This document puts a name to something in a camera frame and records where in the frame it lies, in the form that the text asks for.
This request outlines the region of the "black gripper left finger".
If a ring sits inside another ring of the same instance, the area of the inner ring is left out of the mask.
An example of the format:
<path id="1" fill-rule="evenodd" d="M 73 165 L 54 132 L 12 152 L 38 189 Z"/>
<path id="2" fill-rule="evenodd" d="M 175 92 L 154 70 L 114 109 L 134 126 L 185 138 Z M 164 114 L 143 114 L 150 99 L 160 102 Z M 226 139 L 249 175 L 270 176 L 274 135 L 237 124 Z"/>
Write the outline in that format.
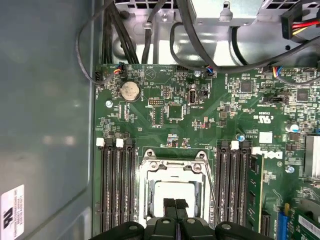
<path id="1" fill-rule="evenodd" d="M 138 222 L 128 221 L 94 237 L 93 240 L 175 240 L 177 231 L 176 201 L 163 200 L 164 217 L 153 217 L 144 227 Z"/>

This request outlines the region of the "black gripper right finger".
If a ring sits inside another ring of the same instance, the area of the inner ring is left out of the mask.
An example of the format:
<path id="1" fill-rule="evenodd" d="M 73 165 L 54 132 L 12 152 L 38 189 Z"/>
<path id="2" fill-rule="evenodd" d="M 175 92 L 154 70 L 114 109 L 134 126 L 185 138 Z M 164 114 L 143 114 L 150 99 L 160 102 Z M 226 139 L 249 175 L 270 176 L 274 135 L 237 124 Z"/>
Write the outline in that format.
<path id="1" fill-rule="evenodd" d="M 211 228 L 208 223 L 197 217 L 189 217 L 189 207 L 185 199 L 176 200 L 176 214 L 183 240 L 269 240 L 268 236 L 233 222 L 223 221 Z"/>

